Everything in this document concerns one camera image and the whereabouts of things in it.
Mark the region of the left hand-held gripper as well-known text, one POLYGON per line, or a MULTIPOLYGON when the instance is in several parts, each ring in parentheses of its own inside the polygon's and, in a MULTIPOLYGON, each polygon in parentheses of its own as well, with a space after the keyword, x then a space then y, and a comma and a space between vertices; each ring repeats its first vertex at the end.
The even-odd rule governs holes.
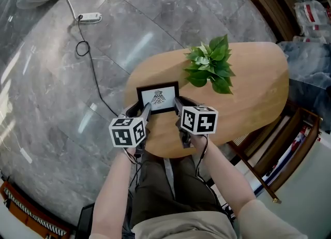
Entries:
POLYGON ((152 105, 148 102, 140 111, 140 104, 136 102, 122 110, 121 114, 112 119, 109 131, 114 147, 135 147, 137 154, 143 154, 146 142, 150 134, 147 124, 151 115, 152 105))

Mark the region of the black framed picture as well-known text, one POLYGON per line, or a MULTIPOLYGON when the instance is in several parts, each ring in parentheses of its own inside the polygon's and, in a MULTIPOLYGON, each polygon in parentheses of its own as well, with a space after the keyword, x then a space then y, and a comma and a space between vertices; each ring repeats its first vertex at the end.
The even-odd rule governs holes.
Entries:
POLYGON ((174 99, 179 96, 178 82, 159 83, 137 87, 139 107, 151 104, 151 114, 174 111, 174 99))

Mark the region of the black box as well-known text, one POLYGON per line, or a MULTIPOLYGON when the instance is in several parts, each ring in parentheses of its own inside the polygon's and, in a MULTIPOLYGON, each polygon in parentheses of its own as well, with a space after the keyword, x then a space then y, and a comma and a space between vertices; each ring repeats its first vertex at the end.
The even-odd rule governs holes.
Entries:
POLYGON ((74 239, 89 238, 92 230, 94 206, 95 204, 93 203, 81 209, 80 218, 78 221, 74 239))

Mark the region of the white power strip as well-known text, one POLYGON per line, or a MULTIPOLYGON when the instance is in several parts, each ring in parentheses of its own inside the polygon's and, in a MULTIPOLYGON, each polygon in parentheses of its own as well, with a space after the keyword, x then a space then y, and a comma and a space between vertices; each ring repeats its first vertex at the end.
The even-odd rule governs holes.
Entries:
POLYGON ((99 12, 82 13, 77 17, 77 21, 83 24, 96 24, 102 20, 102 15, 99 12))

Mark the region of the person's right forearm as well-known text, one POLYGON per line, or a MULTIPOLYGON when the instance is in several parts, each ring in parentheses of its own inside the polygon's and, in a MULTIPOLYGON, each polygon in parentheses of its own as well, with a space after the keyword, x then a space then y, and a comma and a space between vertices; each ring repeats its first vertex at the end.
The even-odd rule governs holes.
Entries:
POLYGON ((238 217, 241 209, 248 202, 256 199, 249 182, 210 139, 192 135, 191 143, 197 152, 205 153, 202 159, 205 167, 220 194, 238 217))

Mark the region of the person's dark trousers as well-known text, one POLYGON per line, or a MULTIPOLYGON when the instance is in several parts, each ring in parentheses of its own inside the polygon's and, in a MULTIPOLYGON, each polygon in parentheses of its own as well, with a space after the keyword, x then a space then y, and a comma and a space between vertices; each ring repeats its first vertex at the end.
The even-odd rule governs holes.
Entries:
POLYGON ((225 213, 213 192, 195 175, 191 155, 170 159, 174 189, 166 176, 164 159, 149 152, 142 156, 139 184, 132 202, 130 225, 155 217, 185 212, 225 213))

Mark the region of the brown wooden cabinet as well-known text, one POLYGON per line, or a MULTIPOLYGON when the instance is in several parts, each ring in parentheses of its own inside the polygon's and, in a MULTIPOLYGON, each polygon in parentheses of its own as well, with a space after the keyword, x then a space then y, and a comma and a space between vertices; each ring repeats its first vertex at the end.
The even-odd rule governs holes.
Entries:
POLYGON ((320 134, 318 115, 288 101, 270 124, 228 142, 235 161, 242 161, 258 186, 254 193, 266 191, 280 204, 276 191, 295 172, 320 134))

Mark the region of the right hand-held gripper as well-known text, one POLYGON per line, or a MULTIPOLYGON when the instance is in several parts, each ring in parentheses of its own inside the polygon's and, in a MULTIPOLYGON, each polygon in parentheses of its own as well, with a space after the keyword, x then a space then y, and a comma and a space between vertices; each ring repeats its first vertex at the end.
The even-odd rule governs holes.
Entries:
POLYGON ((216 133, 218 111, 187 97, 175 97, 174 109, 179 119, 176 126, 183 148, 191 147, 191 135, 216 133))

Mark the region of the white power adapter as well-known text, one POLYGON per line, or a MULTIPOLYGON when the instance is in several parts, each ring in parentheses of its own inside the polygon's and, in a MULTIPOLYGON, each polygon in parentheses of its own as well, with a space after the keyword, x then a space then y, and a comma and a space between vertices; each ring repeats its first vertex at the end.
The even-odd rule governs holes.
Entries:
POLYGON ((20 148, 20 153, 22 154, 22 156, 26 159, 26 161, 31 164, 33 162, 32 158, 30 157, 30 155, 25 151, 24 148, 20 148))

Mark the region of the orange chair with striped trim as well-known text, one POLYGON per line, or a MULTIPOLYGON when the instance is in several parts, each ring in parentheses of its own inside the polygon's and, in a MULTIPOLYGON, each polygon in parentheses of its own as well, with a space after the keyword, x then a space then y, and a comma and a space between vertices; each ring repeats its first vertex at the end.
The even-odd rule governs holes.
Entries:
POLYGON ((8 181, 0 186, 0 195, 9 203, 9 211, 14 217, 42 238, 70 239, 72 229, 68 225, 33 206, 8 181))

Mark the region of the green potted plant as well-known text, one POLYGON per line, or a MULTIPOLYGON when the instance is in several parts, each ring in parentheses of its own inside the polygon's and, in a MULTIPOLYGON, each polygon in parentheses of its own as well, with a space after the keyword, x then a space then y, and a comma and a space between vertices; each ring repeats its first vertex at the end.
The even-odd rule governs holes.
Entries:
POLYGON ((235 73, 228 59, 231 56, 228 36, 215 37, 208 44, 190 47, 185 54, 190 61, 184 69, 188 73, 185 79, 195 87, 203 87, 210 82, 212 89, 218 94, 232 94, 231 78, 235 73))

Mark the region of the person's beige shirt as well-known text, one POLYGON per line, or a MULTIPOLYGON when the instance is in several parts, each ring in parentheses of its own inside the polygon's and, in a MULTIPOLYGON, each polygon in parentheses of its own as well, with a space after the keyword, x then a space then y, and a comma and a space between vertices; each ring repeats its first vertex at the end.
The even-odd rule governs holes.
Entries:
POLYGON ((214 211, 160 216, 132 230, 136 239, 308 239, 257 199, 246 203, 236 220, 239 235, 225 214, 214 211))

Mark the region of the oval wooden table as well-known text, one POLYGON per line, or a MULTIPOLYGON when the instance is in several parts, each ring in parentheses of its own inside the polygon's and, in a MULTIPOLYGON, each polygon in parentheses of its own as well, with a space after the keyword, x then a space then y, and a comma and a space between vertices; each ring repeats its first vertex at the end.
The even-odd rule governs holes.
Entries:
POLYGON ((210 139, 222 145, 272 123, 288 98, 287 59, 272 42, 231 43, 229 63, 234 77, 230 94, 216 93, 211 83, 198 88, 186 80, 188 49, 160 53, 140 63, 130 75, 124 105, 137 102, 137 88, 177 81, 179 94, 218 111, 216 132, 210 139))

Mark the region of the grey marble pattern panel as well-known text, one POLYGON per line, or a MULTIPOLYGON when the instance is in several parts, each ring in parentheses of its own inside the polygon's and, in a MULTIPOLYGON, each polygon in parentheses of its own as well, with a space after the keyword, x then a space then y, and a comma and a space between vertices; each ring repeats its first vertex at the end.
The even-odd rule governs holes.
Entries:
POLYGON ((323 89, 331 87, 331 44, 283 41, 289 78, 323 89))

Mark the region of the pack of plastic water bottles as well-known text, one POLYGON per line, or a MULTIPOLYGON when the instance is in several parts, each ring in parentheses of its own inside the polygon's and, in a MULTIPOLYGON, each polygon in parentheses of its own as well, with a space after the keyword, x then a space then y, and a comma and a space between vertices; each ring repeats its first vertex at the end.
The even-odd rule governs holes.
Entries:
POLYGON ((320 2, 296 3, 294 10, 301 34, 293 41, 331 44, 331 16, 320 2))

